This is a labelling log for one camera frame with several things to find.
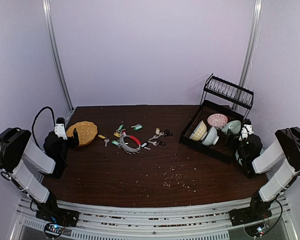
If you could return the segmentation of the key with yellow tag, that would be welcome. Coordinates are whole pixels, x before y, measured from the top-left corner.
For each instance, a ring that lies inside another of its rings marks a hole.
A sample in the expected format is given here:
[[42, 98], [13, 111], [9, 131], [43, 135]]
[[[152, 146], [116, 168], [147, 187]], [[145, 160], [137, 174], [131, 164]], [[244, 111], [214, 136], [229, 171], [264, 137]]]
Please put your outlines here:
[[110, 141], [110, 139], [109, 138], [107, 138], [107, 137], [105, 137], [104, 135], [101, 135], [101, 134], [98, 134], [97, 135], [100, 139], [102, 139], [103, 140], [103, 142], [104, 142], [104, 146], [105, 147], [107, 147], [107, 145], [108, 145], [108, 142]]

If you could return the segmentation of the metal keyring with red handle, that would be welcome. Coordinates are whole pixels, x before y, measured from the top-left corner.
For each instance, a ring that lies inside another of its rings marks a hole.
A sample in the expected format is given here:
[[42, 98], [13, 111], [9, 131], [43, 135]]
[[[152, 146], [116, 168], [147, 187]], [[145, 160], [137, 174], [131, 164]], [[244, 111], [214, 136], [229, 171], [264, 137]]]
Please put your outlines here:
[[141, 152], [141, 141], [133, 135], [122, 135], [118, 140], [118, 147], [128, 154], [139, 154]]

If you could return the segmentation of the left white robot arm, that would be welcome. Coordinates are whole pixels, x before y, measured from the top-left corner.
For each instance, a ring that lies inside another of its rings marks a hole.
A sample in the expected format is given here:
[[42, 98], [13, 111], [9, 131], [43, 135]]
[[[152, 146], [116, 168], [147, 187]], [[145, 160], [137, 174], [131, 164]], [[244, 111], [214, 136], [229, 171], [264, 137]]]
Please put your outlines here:
[[41, 174], [60, 179], [68, 166], [68, 150], [78, 144], [78, 137], [59, 136], [54, 131], [45, 138], [43, 149], [31, 140], [29, 130], [7, 128], [0, 134], [0, 174], [29, 195], [37, 206], [35, 216], [38, 219], [63, 227], [75, 227], [79, 212], [59, 207], [56, 195], [39, 182], [25, 161]]

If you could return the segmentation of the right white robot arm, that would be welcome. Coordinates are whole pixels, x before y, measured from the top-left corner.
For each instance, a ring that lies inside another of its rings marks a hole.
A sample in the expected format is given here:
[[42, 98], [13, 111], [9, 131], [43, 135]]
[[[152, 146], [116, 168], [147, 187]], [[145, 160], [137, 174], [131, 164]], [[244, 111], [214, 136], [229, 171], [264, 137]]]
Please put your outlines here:
[[243, 133], [239, 139], [237, 162], [248, 179], [269, 172], [278, 163], [281, 165], [270, 180], [252, 195], [248, 207], [229, 212], [233, 226], [271, 217], [271, 204], [300, 176], [300, 128], [279, 129], [275, 137], [267, 149], [263, 149], [260, 137], [255, 134]]

